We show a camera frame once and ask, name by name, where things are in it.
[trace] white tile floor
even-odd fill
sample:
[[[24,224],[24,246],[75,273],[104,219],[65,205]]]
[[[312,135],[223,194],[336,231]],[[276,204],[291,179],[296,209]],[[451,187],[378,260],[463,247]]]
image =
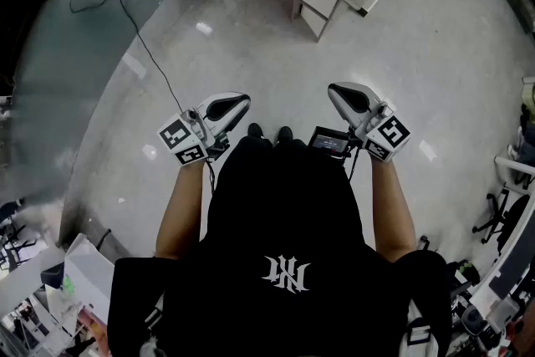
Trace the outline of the white tile floor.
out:
[[[521,77],[535,64],[535,49],[507,2],[380,0],[366,18],[343,5],[315,43],[304,23],[289,20],[289,1],[197,0],[179,21],[170,14],[175,24],[165,34],[147,34],[182,106],[242,91],[252,108],[233,143],[253,121],[269,137],[289,125],[308,142],[315,125],[346,129],[327,96],[329,83],[370,84],[394,102],[412,132],[395,164],[417,234],[430,237],[448,260],[481,251],[471,227],[497,185],[493,156],[513,140]],[[149,256],[178,172],[155,132],[176,106],[137,41],[128,54],[146,74],[141,78],[125,62],[115,71],[67,203],[110,227],[128,251]],[[205,185],[206,213],[207,177]],[[366,154],[352,186],[373,244]]]

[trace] office chair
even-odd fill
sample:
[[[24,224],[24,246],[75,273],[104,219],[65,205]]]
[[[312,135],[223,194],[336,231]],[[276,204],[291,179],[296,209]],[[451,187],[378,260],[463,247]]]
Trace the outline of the office chair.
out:
[[[484,229],[491,228],[487,234],[487,238],[481,239],[481,244],[487,244],[491,239],[491,236],[495,233],[501,234],[498,240],[498,252],[500,252],[505,245],[507,239],[511,236],[512,231],[520,220],[527,202],[529,201],[529,195],[524,195],[518,198],[508,212],[505,212],[505,205],[507,204],[507,198],[509,197],[509,190],[503,189],[502,194],[505,195],[502,204],[498,207],[498,201],[491,193],[487,194],[487,200],[492,201],[492,209],[494,211],[492,219],[485,223],[481,227],[473,227],[472,233],[483,231]],[[502,229],[496,230],[499,224],[502,224]]]

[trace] small screen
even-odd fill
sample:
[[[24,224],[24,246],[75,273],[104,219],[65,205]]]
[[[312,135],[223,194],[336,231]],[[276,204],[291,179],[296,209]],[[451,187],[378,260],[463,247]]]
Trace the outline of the small screen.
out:
[[[329,137],[328,135],[316,135],[316,139],[312,147],[317,147],[318,149],[330,149],[335,152],[342,153],[345,150],[345,146],[348,145],[347,140],[337,139],[335,137]]]

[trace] black shoe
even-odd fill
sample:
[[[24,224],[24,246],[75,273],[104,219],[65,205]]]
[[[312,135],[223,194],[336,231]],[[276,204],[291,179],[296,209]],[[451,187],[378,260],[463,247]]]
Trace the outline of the black shoe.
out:
[[[260,128],[260,125],[256,122],[253,122],[249,125],[249,128],[247,128],[247,135],[249,137],[256,137],[257,139],[261,139],[264,136],[264,133],[262,133],[262,128]]]
[[[283,143],[284,141],[292,141],[293,140],[293,132],[290,130],[289,126],[284,126],[278,131],[277,135],[277,144]]]

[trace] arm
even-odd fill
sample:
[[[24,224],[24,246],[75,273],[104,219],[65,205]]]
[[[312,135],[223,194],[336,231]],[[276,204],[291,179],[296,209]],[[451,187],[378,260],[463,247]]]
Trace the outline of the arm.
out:
[[[416,250],[415,227],[392,162],[371,161],[377,252],[395,262]]]
[[[158,258],[182,258],[199,242],[204,161],[183,166],[156,239]]]

